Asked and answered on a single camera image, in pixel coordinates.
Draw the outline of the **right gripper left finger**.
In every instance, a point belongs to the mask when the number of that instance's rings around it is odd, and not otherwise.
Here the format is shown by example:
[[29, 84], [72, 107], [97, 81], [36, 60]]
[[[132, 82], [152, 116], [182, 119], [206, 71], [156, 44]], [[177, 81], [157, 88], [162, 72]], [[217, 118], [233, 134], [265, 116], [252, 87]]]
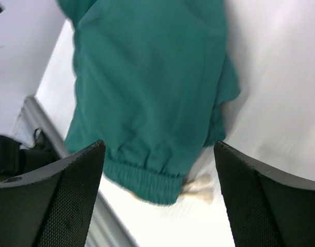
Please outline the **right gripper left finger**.
[[0, 183], [0, 246], [84, 246], [105, 150], [100, 140]]

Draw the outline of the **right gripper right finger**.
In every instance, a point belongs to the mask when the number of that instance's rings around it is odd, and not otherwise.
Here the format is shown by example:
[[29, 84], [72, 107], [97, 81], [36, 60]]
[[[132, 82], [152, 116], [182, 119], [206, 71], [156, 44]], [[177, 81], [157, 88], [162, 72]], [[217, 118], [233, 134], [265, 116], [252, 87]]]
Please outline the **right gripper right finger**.
[[214, 146], [221, 194], [236, 246], [315, 246], [315, 181]]

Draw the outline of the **green shorts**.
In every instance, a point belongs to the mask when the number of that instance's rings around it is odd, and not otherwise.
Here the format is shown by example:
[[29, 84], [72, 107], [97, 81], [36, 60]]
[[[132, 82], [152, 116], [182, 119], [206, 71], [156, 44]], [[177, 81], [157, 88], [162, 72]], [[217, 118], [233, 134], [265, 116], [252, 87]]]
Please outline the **green shorts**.
[[101, 139], [108, 179], [171, 205], [239, 95], [223, 1], [59, 1], [74, 28], [76, 107], [65, 147]]

